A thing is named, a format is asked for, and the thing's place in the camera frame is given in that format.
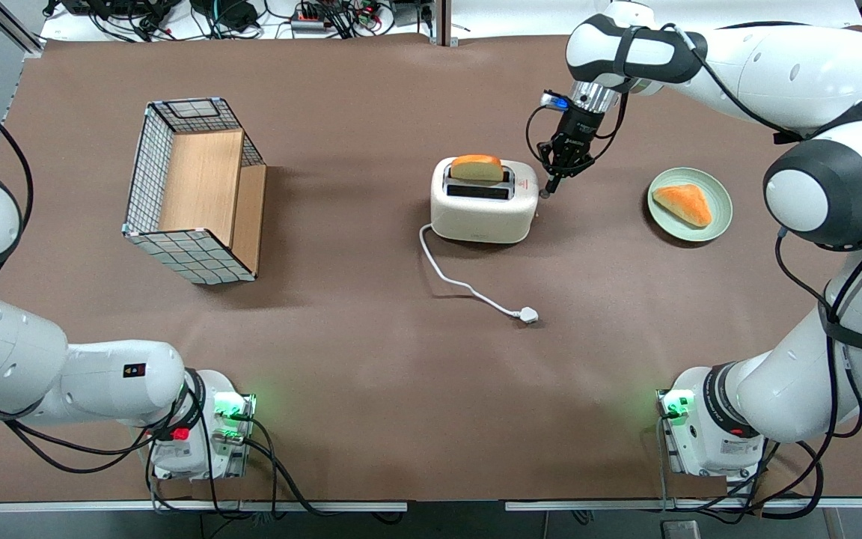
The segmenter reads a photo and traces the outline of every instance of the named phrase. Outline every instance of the wooden panel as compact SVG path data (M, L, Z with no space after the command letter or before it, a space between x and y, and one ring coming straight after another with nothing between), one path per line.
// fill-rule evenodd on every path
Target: wooden panel
M175 136L159 230L208 228L230 245L243 142L244 130Z
M235 210L232 252L257 276L261 248L261 212L264 209L264 178L268 168L254 165L242 168L239 197Z

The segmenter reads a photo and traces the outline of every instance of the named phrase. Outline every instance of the white toaster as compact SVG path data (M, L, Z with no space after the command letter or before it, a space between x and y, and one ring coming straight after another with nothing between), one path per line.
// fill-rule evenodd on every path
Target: white toaster
M531 231L537 211L537 175L517 161L501 160L504 181L457 180L448 157L431 177L431 228L442 238L517 243Z

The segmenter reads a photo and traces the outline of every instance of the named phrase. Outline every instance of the brown tablecloth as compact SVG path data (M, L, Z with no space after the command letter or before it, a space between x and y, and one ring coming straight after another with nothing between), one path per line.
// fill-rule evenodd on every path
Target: brown tablecloth
M541 203L524 242L429 240L451 276L536 308L536 327L455 297L418 246L432 168L460 153L537 167L524 120L542 89L570 88L564 44L52 42L27 62L7 119L37 193L0 297L72 342L171 342L187 365L257 393L308 498L655 497L654 390L688 366L766 351L812 306L774 263L777 225L760 193L783 149L670 90L632 98L612 149ZM205 96L228 100L275 168L254 283L194 286L120 236L144 105ZM536 140L557 122L543 114ZM736 206L728 232L698 249L647 218L647 184L674 166L713 174ZM4 144L0 178L21 199ZM835 272L837 257L788 243L788 263L811 283ZM54 432L129 442L116 423ZM828 495L862 496L855 463L862 434L834 443ZM250 477L233 494L267 493L263 474ZM63 474L0 426L0 502L143 498L137 457Z

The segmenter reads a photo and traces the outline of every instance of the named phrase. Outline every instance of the warning label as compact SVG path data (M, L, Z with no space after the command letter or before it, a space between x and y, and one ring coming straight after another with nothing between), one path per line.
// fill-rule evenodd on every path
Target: warning label
M721 440L722 454L748 454L756 449L756 446L751 447L751 440Z

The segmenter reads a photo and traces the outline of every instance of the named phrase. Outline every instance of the green light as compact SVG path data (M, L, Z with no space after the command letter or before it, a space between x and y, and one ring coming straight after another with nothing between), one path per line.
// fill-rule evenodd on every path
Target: green light
M242 412L244 398L235 392L219 392L215 394L215 413L233 415Z
M690 389L671 389L663 397L664 409L667 410L667 418L674 425L687 422L687 417L694 411L691 407L694 401L694 392Z

